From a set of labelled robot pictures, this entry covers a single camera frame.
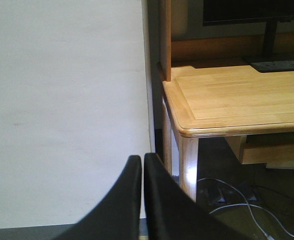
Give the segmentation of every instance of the floor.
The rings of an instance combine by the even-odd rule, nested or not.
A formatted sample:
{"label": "floor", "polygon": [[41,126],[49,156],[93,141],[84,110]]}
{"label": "floor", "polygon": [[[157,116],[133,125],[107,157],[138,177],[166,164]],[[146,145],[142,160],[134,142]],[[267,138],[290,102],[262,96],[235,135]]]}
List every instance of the floor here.
{"label": "floor", "polygon": [[[156,151],[162,157],[161,131],[155,132]],[[294,234],[294,170],[266,169],[265,164],[241,165],[228,144],[223,138],[203,138],[199,140],[198,179],[217,178],[233,186],[243,184],[250,186],[251,193],[256,197],[251,204],[259,205],[271,211],[280,220],[283,226]],[[243,203],[243,199],[230,191],[223,184],[217,185],[215,181],[205,180],[198,183],[197,203],[208,212],[226,205],[225,202],[212,201],[208,198],[208,189],[223,191],[225,200],[230,204]],[[265,211],[253,209],[253,213],[261,227],[275,240],[291,240],[279,227],[275,219]],[[247,235],[253,240],[265,239],[263,234],[253,223],[246,206],[235,206],[222,209],[214,217],[231,228]],[[0,240],[49,240],[65,231],[71,225],[42,226],[0,229]],[[140,240],[147,240],[145,219],[140,220]]]}

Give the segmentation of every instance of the light wood surface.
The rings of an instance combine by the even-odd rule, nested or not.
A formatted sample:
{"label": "light wood surface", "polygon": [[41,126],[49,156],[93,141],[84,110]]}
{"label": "light wood surface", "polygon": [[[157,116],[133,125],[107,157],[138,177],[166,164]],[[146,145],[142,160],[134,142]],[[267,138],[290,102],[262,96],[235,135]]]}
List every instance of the light wood surface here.
{"label": "light wood surface", "polygon": [[[173,62],[209,60],[239,56],[257,56],[261,53],[263,35],[229,36],[173,41]],[[294,32],[278,33],[274,43],[275,53],[294,53]]]}
{"label": "light wood surface", "polygon": [[178,149],[180,187],[196,201],[198,139],[180,136]]}
{"label": "light wood surface", "polygon": [[171,123],[165,100],[162,100],[163,107],[163,163],[170,175],[172,175],[172,156],[171,156]]}
{"label": "light wood surface", "polygon": [[163,84],[184,137],[294,132],[294,71],[183,66]]}
{"label": "light wood surface", "polygon": [[159,0],[160,67],[166,81],[171,77],[171,1]]}
{"label": "light wood surface", "polygon": [[268,169],[294,169],[294,161],[272,161],[266,164]]}

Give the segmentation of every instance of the wooden drawer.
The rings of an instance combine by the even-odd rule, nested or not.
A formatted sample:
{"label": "wooden drawer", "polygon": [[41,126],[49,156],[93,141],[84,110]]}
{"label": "wooden drawer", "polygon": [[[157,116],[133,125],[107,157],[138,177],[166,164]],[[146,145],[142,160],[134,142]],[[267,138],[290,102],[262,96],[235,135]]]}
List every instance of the wooden drawer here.
{"label": "wooden drawer", "polygon": [[225,137],[242,164],[294,161],[294,132]]}

